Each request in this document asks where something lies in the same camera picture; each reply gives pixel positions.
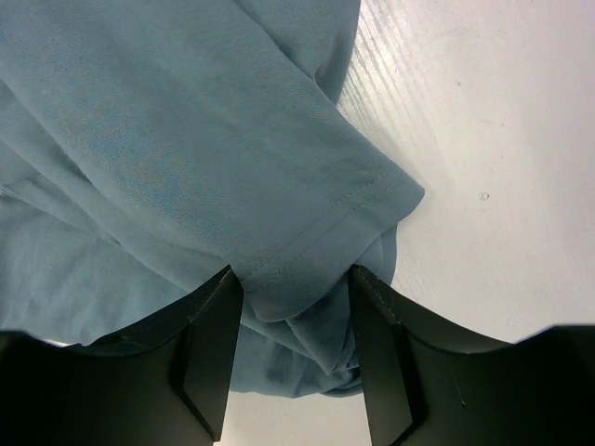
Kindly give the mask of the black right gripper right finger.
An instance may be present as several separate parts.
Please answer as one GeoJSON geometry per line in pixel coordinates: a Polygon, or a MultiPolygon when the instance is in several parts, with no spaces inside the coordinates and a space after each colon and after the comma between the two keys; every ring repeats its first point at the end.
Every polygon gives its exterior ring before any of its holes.
{"type": "Polygon", "coordinates": [[[554,326],[509,344],[349,274],[350,311],[376,445],[590,445],[594,329],[554,326]]]}

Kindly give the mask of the grey-blue t shirt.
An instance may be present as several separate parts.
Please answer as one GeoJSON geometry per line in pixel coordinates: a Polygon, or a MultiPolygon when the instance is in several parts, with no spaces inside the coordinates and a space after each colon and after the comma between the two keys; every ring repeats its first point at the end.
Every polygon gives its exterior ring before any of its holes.
{"type": "Polygon", "coordinates": [[[424,191],[338,111],[356,1],[5,1],[1,326],[87,344],[231,267],[235,392],[359,394],[347,273],[424,191]]]}

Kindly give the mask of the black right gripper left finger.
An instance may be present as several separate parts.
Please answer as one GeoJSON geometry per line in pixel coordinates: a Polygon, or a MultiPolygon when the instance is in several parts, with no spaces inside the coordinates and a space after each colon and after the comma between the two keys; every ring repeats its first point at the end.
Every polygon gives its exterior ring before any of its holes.
{"type": "Polygon", "coordinates": [[[243,306],[223,269],[90,345],[1,334],[5,445],[211,445],[221,438],[243,306]]]}

